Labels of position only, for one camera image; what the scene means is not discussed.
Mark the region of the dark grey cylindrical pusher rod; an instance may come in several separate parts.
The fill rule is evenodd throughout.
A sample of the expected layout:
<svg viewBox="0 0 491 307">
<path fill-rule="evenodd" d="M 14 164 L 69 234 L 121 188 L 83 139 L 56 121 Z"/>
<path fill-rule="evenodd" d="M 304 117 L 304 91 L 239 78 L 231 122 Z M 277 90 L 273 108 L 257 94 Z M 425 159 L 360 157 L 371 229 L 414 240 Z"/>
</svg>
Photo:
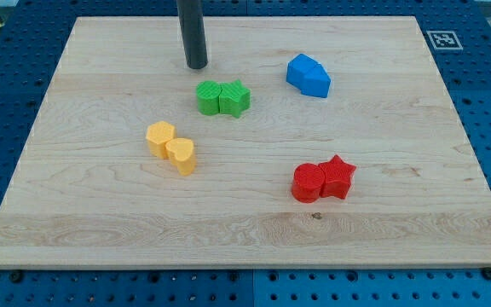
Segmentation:
<svg viewBox="0 0 491 307">
<path fill-rule="evenodd" d="M 202 69 L 208 63 L 201 0 L 176 0 L 187 66 Z"/>
</svg>

